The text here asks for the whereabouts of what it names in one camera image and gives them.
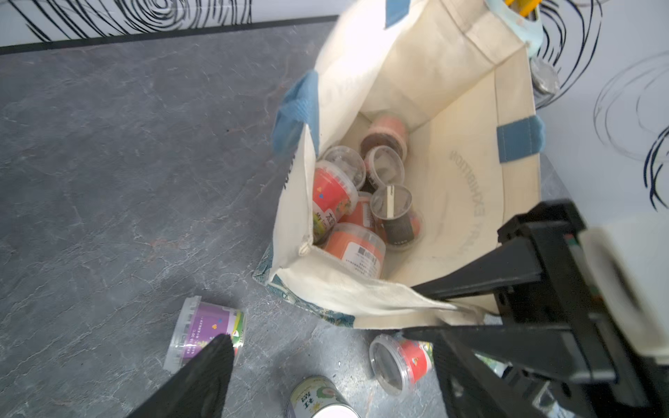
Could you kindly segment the cream canvas tote bag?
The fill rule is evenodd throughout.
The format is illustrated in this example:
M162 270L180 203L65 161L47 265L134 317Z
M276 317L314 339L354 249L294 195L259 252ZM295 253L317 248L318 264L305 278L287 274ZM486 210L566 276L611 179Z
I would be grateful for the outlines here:
M315 245L312 186L318 158L381 113L409 128L406 183L425 230L368 279ZM343 327L478 325L493 310L490 296L413 289L491 252L503 223L540 200L545 130L529 57L485 1L353 3L285 95L272 139L294 159L259 283Z

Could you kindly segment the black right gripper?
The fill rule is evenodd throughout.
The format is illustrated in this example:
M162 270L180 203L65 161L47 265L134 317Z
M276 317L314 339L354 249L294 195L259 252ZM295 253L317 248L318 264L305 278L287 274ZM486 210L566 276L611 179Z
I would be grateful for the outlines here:
M412 327L406 338L462 343L551 383L559 405L578 417L666 417L667 370L638 355L588 278L578 233L585 224L568 200L542 202L498 231L501 247L413 289L427 298L494 294L502 326Z

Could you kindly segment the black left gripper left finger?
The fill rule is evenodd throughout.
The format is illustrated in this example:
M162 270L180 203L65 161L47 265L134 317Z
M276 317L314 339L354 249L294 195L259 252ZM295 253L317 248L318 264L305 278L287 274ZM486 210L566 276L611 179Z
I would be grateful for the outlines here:
M220 417L233 373L227 334L215 337L165 385L132 411L132 417Z

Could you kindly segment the clear purple seed jar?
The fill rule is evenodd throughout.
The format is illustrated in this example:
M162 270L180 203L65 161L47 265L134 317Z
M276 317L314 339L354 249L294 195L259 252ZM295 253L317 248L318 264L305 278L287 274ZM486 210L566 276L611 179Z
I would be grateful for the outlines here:
M163 369L171 374L200 353L218 335L231 337L235 357L245 342L247 315L241 310L202 301L200 296L186 298L167 350Z

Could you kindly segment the orange barcode label jar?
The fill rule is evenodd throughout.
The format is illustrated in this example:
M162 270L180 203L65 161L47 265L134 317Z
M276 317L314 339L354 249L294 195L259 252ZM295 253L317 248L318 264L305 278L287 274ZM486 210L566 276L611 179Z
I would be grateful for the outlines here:
M340 259L354 273L371 279L380 279L382 276L386 244L363 226L336 224L324 250Z

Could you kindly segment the red label seed jar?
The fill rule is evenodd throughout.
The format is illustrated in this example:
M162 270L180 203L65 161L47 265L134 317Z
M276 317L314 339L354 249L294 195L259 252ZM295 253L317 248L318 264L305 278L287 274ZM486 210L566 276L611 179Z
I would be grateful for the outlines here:
M433 345L400 334L380 334L369 345L369 360L384 391L403 398L433 369Z

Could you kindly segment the red floral label jar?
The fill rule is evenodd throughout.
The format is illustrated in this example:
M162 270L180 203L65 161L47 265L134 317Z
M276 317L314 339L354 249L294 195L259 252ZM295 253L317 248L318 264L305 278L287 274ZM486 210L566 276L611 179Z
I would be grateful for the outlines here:
M344 215L354 212L359 194L340 167L328 161L315 166L313 187L314 242L321 241Z

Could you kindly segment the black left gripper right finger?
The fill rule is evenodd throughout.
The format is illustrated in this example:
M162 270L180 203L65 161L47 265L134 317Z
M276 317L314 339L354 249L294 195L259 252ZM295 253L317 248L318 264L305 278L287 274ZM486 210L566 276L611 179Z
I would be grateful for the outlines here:
M437 379L449 417L542 417L463 343L446 332L432 337Z

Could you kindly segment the grey label seed jar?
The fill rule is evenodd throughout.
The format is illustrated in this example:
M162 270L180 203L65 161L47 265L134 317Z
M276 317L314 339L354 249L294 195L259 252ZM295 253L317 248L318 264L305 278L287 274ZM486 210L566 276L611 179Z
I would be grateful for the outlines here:
M285 418L359 418L336 385L325 376L310 376L292 391Z

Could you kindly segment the dark label seed jar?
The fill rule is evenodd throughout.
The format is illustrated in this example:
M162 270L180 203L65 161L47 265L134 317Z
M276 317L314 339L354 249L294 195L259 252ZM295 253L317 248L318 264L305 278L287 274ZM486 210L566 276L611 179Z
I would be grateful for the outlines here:
M415 245L423 232L423 217L414 207L413 194L404 185L378 188L370 200L376 233L386 245L400 251Z

